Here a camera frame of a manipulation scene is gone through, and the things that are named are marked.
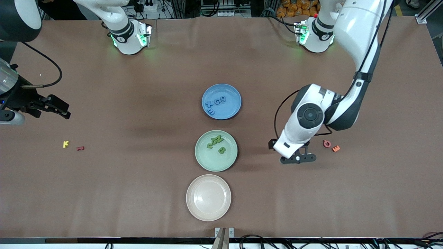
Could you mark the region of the metal clamp bracket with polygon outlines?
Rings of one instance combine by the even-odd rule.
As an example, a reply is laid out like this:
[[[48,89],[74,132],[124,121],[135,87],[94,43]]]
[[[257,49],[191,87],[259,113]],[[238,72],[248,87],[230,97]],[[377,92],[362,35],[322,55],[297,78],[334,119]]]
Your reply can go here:
[[[215,228],[215,241],[211,249],[229,249],[230,239],[234,237],[234,227]]]

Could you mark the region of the brown table cover sheet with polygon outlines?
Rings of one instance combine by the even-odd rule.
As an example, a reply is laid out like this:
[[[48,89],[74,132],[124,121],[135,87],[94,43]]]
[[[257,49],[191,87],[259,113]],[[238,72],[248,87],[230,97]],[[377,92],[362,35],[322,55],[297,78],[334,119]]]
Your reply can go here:
[[[215,227],[263,237],[443,231],[443,67],[413,17],[392,18],[357,122],[313,138],[317,160],[300,165],[283,165],[268,149],[275,111],[310,83],[348,90],[355,67],[337,44],[313,54],[276,21],[225,17],[161,19],[152,46],[132,56],[99,21],[46,21],[31,45],[63,72],[38,92],[66,101],[71,118],[43,113],[0,126],[0,237],[209,237]],[[201,98],[215,84],[239,91],[233,118],[204,112]],[[197,140],[211,130],[238,145],[222,172],[195,158]],[[228,212],[213,222],[186,205],[188,186],[205,174],[232,192]]]

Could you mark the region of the blue round plate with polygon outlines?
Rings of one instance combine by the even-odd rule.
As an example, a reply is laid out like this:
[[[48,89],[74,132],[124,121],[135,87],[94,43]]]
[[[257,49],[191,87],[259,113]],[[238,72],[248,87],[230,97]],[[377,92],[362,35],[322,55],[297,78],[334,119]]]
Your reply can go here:
[[[215,105],[214,100],[220,98],[220,96],[225,96],[226,102],[221,103],[220,105]],[[214,105],[211,108],[214,109],[215,114],[213,116],[209,115],[209,117],[216,120],[233,118],[237,115],[242,106],[242,97],[239,94],[239,91],[229,84],[215,84],[204,92],[201,98],[201,105],[205,113],[206,109],[208,109],[205,106],[206,101],[213,102]]]

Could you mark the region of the black table edge strip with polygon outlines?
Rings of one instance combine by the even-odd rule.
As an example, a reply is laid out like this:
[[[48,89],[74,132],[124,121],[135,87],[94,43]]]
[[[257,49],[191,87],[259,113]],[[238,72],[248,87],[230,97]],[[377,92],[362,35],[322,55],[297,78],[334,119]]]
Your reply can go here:
[[[0,238],[0,244],[185,244],[185,245],[208,245],[215,241],[214,238],[172,238],[172,237],[50,237],[50,238]],[[383,244],[384,242],[393,242],[394,244],[425,246],[430,243],[439,243],[443,245],[443,238],[231,238],[230,242],[243,244],[247,242],[270,242],[277,243],[315,243],[321,244]]]

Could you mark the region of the green round plate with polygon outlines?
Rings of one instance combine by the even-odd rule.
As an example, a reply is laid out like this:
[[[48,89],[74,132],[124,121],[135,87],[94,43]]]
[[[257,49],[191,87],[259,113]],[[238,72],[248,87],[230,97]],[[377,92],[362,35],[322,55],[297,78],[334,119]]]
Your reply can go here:
[[[212,149],[206,148],[211,139],[221,135],[223,141],[217,143]],[[226,148],[224,154],[220,154],[218,150],[221,147]],[[237,160],[238,145],[234,137],[222,130],[211,130],[203,134],[195,145],[195,158],[198,164],[210,172],[222,172],[229,169]]]

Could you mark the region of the pale pink round plate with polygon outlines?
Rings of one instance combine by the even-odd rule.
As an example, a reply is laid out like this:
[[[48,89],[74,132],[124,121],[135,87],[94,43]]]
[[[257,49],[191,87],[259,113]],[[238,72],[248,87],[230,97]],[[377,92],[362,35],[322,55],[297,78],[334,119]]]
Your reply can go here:
[[[186,205],[190,213],[204,222],[213,222],[223,217],[232,202],[228,183],[214,174],[195,178],[187,188]]]

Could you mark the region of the pile of orange objects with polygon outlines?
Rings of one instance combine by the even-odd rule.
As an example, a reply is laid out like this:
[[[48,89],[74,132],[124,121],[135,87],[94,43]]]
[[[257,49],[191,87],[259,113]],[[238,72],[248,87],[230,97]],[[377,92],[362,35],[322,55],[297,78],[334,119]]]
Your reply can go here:
[[[275,11],[276,17],[310,16],[315,17],[321,9],[319,0],[281,0]]]

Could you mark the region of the white power strip with plugs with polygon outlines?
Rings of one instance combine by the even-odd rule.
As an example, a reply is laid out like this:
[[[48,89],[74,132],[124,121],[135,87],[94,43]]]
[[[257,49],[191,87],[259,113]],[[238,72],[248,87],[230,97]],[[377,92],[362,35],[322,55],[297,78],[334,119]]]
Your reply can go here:
[[[131,0],[136,13],[157,12],[157,3],[153,0]]]

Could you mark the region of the aluminium frame profile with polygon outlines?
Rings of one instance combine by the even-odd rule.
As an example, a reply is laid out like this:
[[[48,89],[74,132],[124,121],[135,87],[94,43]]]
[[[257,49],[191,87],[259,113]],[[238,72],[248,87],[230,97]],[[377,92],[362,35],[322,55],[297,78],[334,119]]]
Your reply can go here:
[[[415,15],[418,24],[426,24],[427,18],[431,16],[441,5],[443,0],[430,0],[429,3]]]

